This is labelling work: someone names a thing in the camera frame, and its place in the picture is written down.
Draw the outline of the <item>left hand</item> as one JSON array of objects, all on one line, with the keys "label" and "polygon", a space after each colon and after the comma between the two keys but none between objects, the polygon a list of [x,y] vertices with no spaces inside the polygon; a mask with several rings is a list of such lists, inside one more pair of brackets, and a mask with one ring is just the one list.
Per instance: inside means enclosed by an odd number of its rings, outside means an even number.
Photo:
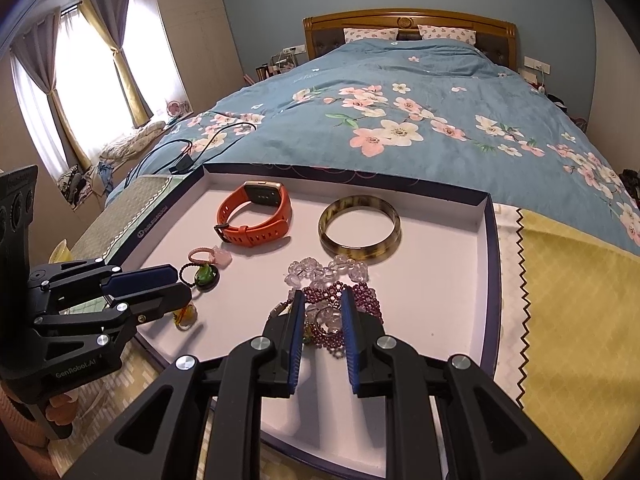
[{"label": "left hand", "polygon": [[50,399],[44,414],[48,422],[56,426],[66,426],[75,420],[78,406],[77,392],[66,392]]}]

